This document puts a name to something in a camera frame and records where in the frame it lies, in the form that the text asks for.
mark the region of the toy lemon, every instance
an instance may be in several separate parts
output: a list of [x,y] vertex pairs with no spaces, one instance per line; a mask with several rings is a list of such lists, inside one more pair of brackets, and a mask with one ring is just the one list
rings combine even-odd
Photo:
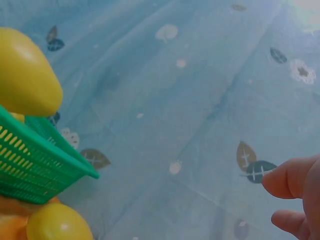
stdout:
[[41,50],[23,33],[0,27],[0,104],[7,111],[51,116],[63,91]]
[[86,221],[72,208],[49,203],[33,213],[26,225],[28,240],[93,240]]

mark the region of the green plastic basket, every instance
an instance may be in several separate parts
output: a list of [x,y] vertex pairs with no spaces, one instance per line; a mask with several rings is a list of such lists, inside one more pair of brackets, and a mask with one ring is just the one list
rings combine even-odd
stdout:
[[44,204],[86,175],[99,177],[46,118],[22,124],[0,106],[0,195]]

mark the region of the brown leaf print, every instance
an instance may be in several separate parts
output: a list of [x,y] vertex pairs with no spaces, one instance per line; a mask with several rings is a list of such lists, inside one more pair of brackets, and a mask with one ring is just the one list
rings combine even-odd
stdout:
[[247,171],[249,164],[257,160],[255,151],[245,142],[240,141],[236,150],[236,161],[239,168],[243,171]]
[[53,26],[46,36],[46,42],[49,44],[53,40],[55,40],[58,36],[58,28],[57,26]]
[[238,11],[238,12],[243,12],[243,11],[245,11],[247,9],[245,6],[242,6],[242,5],[239,5],[239,4],[232,4],[231,8],[233,10],[235,10],[235,11]]
[[86,148],[80,154],[96,169],[102,169],[111,164],[109,159],[97,149]]

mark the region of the blue cloth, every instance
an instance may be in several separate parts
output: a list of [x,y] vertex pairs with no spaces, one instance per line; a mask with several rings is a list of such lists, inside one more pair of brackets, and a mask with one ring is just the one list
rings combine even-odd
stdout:
[[[249,180],[256,165],[241,168],[248,151],[277,166],[319,152],[319,7],[24,1],[0,2],[0,24],[52,64],[64,91],[57,128],[111,162],[60,196],[97,240],[293,239],[270,217],[301,201],[272,197]],[[49,50],[53,25],[63,45]]]

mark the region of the orange toy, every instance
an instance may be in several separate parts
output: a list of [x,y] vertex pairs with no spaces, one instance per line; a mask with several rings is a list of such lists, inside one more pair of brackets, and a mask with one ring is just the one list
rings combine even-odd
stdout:
[[[53,198],[49,203],[59,203]],[[43,207],[0,196],[0,240],[27,240],[28,216]]]

